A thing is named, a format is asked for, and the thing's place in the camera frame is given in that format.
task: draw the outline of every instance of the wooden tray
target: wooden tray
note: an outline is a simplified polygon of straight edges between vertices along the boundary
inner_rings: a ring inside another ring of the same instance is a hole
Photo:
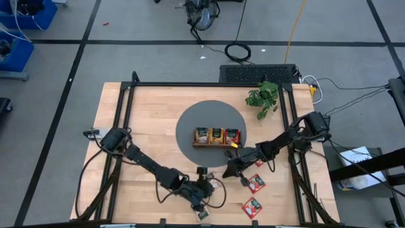
[[[192,143],[192,147],[194,148],[215,148],[215,149],[235,149],[233,146],[229,144],[209,144],[209,143],[198,143],[196,142],[196,130],[192,131],[194,142]]]

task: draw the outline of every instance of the small yellow object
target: small yellow object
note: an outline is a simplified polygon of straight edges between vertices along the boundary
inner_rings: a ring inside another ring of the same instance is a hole
[[[309,91],[310,91],[310,93],[311,93],[312,101],[314,101],[314,94],[315,94],[315,92],[316,92],[316,87],[313,86],[313,85],[311,85],[311,86],[309,87]]]

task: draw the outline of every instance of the gray concrete floor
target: gray concrete floor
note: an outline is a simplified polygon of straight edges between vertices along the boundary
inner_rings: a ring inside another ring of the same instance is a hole
[[[69,0],[59,8],[47,31],[27,31],[32,39],[80,40],[96,0]],[[194,40],[181,0],[102,0],[90,40]],[[405,42],[402,0],[373,0],[392,42]],[[239,40],[287,41],[300,1],[248,0]],[[201,33],[205,40],[233,40],[243,4],[220,3],[221,17]],[[294,41],[383,42],[364,0],[308,0]],[[53,121],[78,44],[35,44],[25,67],[28,82],[0,80],[0,97],[12,99],[14,110],[0,130],[0,227],[14,224],[32,173]],[[285,46],[251,46],[257,64],[284,62]],[[405,61],[405,47],[396,47]],[[399,73],[387,47],[293,46],[289,63],[303,75],[329,77],[342,87],[386,84]],[[129,80],[136,70],[141,81],[217,82],[219,67],[233,64],[226,56],[198,45],[87,44],[63,110],[49,155],[24,224],[67,221],[88,141],[82,131],[92,126],[104,82]],[[320,82],[325,97],[315,106],[328,111],[365,91],[341,91]],[[384,153],[405,146],[405,128],[395,104],[381,93],[332,116],[334,141],[345,146],[381,147]],[[381,227],[394,219],[388,199],[337,198],[340,218],[348,225]]]

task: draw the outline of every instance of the coiled black cable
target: coiled black cable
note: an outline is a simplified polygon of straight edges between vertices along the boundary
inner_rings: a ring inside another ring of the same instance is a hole
[[[245,50],[247,51],[247,56],[246,56],[246,57],[243,57],[243,58],[238,58],[238,57],[235,57],[235,56],[230,55],[229,52],[228,52],[228,48],[230,48],[230,47],[232,47],[232,46],[239,46],[239,47],[245,49]],[[233,42],[233,43],[231,43],[231,44],[228,44],[228,45],[225,47],[225,55],[226,55],[230,60],[232,60],[232,61],[234,61],[234,62],[242,63],[242,62],[248,61],[248,60],[251,58],[251,56],[252,56],[252,51],[251,51],[251,48],[249,48],[249,46],[246,45],[246,44],[240,44],[240,43]]]

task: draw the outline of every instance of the black mat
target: black mat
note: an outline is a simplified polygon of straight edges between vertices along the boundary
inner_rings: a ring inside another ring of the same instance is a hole
[[[262,79],[276,84],[299,83],[295,64],[276,65],[221,65],[220,82],[257,84]]]
[[[176,140],[183,154],[202,167],[226,165],[224,149],[193,148],[193,130],[196,127],[239,129],[242,144],[246,142],[246,124],[240,113],[222,101],[201,101],[187,108],[178,119]]]

